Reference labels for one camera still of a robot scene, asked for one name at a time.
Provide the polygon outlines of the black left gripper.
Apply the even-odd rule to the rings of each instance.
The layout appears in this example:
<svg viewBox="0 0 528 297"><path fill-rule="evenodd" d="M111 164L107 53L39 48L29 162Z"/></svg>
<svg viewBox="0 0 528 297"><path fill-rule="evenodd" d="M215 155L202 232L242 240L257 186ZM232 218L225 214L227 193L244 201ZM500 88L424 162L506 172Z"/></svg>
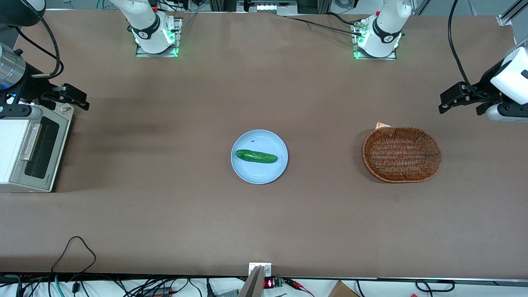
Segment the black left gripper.
<svg viewBox="0 0 528 297"><path fill-rule="evenodd" d="M502 92L491 83L491 79L498 73L503 64L500 60L490 69L482 74L479 82L455 83L448 90L441 94L441 104L438 106L440 114L446 113L450 109L458 106L467 106L480 103L476 107L478 116L484 115L490 109L489 116L504 116L504 98Z"/></svg>

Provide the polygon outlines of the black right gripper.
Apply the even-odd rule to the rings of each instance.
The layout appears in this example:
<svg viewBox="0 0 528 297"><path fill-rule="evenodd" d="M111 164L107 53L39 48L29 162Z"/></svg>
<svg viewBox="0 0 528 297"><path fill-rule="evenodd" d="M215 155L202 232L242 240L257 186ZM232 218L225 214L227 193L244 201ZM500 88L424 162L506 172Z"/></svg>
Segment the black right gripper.
<svg viewBox="0 0 528 297"><path fill-rule="evenodd" d="M26 108L28 103L37 101L41 106L55 110L58 104L70 104L88 111L90 104L87 102L87 94L77 87L64 83L60 92L55 90L57 86L47 79L21 78L17 82L14 79L1 79L1 107L2 108Z"/></svg>

